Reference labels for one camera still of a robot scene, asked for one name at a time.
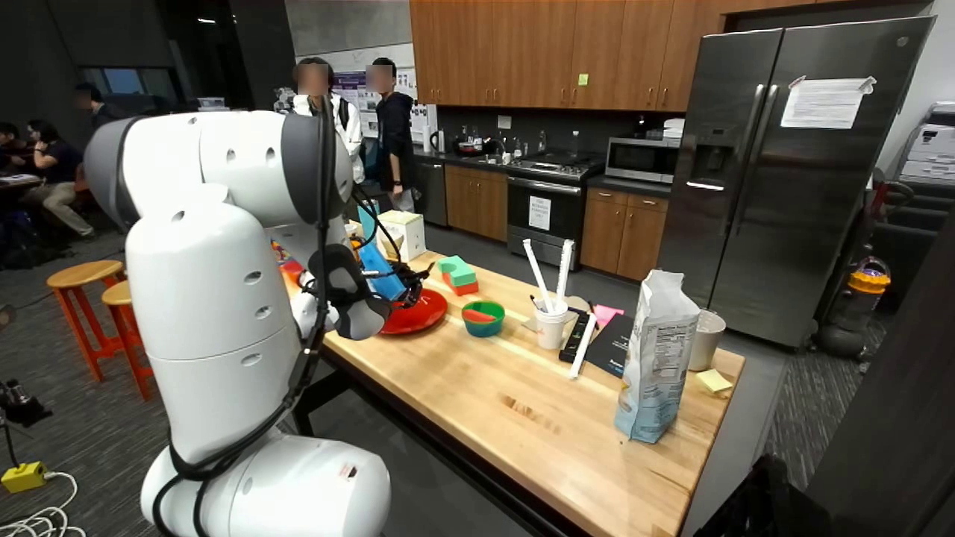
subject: microwave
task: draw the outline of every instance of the microwave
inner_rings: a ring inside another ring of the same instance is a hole
[[[675,183],[681,137],[610,137],[605,166],[610,180],[634,183]]]

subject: stainless steel refrigerator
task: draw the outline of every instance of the stainless steel refrigerator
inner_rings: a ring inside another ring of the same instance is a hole
[[[808,342],[932,25],[701,40],[659,265],[729,329]]]

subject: stove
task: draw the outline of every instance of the stove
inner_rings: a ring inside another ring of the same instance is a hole
[[[595,154],[560,154],[560,152],[535,152],[510,162],[510,169],[520,175],[559,180],[559,183],[583,183],[586,175],[599,172],[599,159]]]
[[[532,238],[538,259],[560,265],[563,241],[577,241],[586,225],[586,180],[599,172],[599,159],[571,159],[559,152],[538,152],[510,162],[508,175],[508,251],[523,257],[523,241]]]

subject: upper cabinet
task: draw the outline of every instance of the upper cabinet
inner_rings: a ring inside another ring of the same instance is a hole
[[[417,99],[684,110],[717,0],[408,0]]]
[[[844,0],[717,0],[723,13],[769,13],[769,8],[795,8],[816,2],[844,2]]]

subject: green bowl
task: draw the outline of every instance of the green bowl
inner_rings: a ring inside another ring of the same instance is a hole
[[[472,338],[496,338],[504,329],[504,308],[498,302],[469,302],[459,317]]]

